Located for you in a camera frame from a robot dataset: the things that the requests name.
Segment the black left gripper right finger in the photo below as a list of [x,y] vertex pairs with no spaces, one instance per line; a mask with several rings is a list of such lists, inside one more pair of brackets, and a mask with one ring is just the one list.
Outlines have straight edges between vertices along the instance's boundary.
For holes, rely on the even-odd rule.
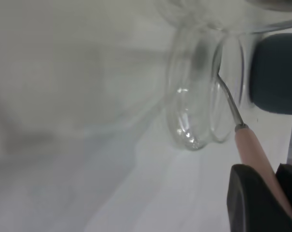
[[280,164],[276,172],[276,177],[292,206],[292,165]]

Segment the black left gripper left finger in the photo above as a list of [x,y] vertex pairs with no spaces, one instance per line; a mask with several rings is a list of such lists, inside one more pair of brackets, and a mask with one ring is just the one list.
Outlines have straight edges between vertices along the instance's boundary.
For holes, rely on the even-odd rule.
[[292,219],[247,165],[231,168],[227,210],[232,232],[292,232]]

